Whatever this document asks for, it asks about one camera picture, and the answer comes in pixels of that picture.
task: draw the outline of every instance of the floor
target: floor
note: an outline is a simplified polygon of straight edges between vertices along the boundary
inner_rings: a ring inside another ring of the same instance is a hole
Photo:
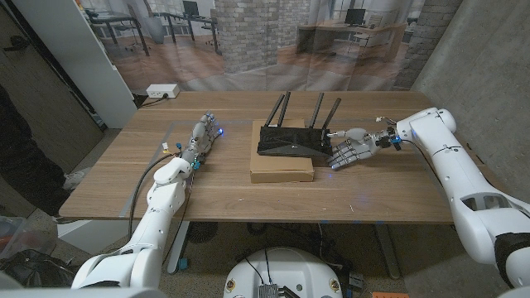
[[[82,160],[76,170],[92,166],[116,137],[119,130],[107,130],[104,139]],[[56,226],[50,218],[37,210],[28,219],[30,224],[50,234]],[[176,233],[179,220],[171,224],[168,239]],[[301,231],[316,230],[313,224],[297,225]],[[325,239],[335,242],[336,251],[354,264],[354,271],[363,274],[366,287],[353,297],[371,297],[373,291],[408,293],[412,298],[422,297],[497,297],[508,287],[492,266],[471,260],[461,246],[456,232],[448,225],[392,225],[393,243],[401,268],[402,278],[388,277],[370,224],[324,224]],[[112,251],[126,242],[125,238],[103,249]],[[226,276],[237,259],[259,249],[289,246],[318,254],[319,243],[281,228],[268,226],[266,232],[253,236],[246,223],[219,223],[216,235],[206,243],[188,242],[184,257],[189,268],[175,275],[163,268],[160,290],[169,297],[222,296]],[[63,260],[73,258],[82,264],[92,257],[61,240],[57,241],[52,256]],[[332,255],[325,254],[332,261]]]
[[[176,36],[175,44],[168,36],[158,45],[146,38],[149,56],[145,55],[138,37],[139,45],[134,47],[128,46],[134,43],[133,37],[119,38],[117,45],[112,40],[103,40],[103,44],[127,86],[145,89],[150,84],[187,82],[223,74],[223,57],[206,44],[210,39],[211,36],[196,36],[193,42],[189,36]]]
[[[127,46],[134,43],[133,37],[119,38],[117,45],[111,40],[103,43],[128,87],[140,94],[150,84],[177,82],[185,91],[390,90],[408,48],[402,43],[396,59],[384,62],[387,45],[363,48],[335,41],[332,54],[297,54],[295,46],[288,46],[278,49],[276,65],[225,74],[223,57],[207,44],[210,39],[210,35],[196,36],[193,42],[189,36],[176,36],[173,43],[166,37],[164,44],[158,45],[146,38],[150,56],[145,56],[141,46]]]

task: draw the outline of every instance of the black router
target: black router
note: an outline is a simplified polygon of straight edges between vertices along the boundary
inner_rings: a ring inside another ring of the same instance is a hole
[[[331,108],[328,118],[325,120],[322,128],[313,128],[315,125],[316,115],[320,109],[320,104],[324,98],[324,93],[320,93],[316,101],[315,111],[309,127],[282,127],[283,117],[287,110],[291,92],[281,95],[271,114],[268,116],[265,125],[262,126],[259,133],[258,154],[263,156],[290,156],[290,157],[312,157],[312,156],[332,156],[331,141],[328,137],[330,130],[327,129],[331,118],[339,107],[340,99],[335,101]],[[277,127],[269,127],[274,114],[283,101],[282,111],[278,119]]]

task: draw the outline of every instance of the computer monitor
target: computer monitor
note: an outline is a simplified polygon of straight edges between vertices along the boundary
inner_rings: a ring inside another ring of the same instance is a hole
[[[350,26],[363,25],[365,12],[366,9],[348,9],[348,12],[346,13],[346,21],[344,21],[344,23],[349,24]]]
[[[199,16],[199,8],[195,1],[182,1],[184,4],[184,12],[189,16]]]

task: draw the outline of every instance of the black bag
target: black bag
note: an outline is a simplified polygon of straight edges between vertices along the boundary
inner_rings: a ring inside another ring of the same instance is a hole
[[[0,260],[0,270],[24,287],[71,287],[75,273],[62,260],[33,249]]]

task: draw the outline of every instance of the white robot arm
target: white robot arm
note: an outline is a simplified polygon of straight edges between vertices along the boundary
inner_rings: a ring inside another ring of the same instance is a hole
[[[530,285],[530,204],[495,189],[456,140],[455,119],[429,108],[386,131],[354,128],[330,137],[347,137],[328,159],[333,169],[371,157],[380,148],[413,142],[425,148],[446,192],[459,238],[479,263],[493,264],[511,287]]]
[[[147,211],[131,240],[115,252],[90,258],[75,276],[73,289],[109,285],[158,288],[171,219],[186,198],[186,178],[199,168],[222,132],[214,114],[207,112],[195,125],[181,156],[155,172],[155,183],[147,193]]]

